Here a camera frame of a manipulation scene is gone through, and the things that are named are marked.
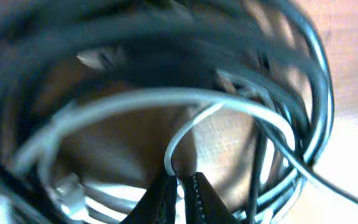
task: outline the cable bundle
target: cable bundle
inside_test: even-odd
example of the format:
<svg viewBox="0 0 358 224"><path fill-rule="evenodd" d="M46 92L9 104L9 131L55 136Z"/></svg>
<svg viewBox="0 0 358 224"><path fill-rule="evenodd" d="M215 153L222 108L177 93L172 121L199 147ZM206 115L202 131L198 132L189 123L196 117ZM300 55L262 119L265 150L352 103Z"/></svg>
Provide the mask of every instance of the cable bundle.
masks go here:
<svg viewBox="0 0 358 224"><path fill-rule="evenodd" d="M31 87L40 83L52 62L107 45L124 49L127 63L94 82L125 80L147 88L56 115L53 111L37 120L32 125L41 128L28 133L10 172L0 164L0 191L38 222L67 222L59 209L51 209L53 203L45 192L16 178L28 175L42 150L51 153L38 166L41 185L48 179L59 140L77 129L130 110L208 102L210 107L186 123L169 144L165 155L168 174L175 175L170 158L181 137L207 115L229 108L251 114L260 128L245 222L262 221L267 213L279 218L305 180L358 203L310 168L327 144L334 116L331 75L321 41L312 23L291 2L258 2L285 15L302 34L309 54L267 37L240 1L44 1L1 21L0 45L4 42L9 47L0 52L0 112L12 83L20 83L29 96L34 95L36 90ZM289 83L261 72L261 68L268 70L269 63L295 67L307 77L313 98L310 119L302 97ZM235 92L226 93L216 77L228 80ZM244 89L251 97L242 93ZM59 102L60 107L72 97L67 99ZM268 139L293 168L275 187L259 194ZM42 203L34 199L39 195L44 198Z"/></svg>

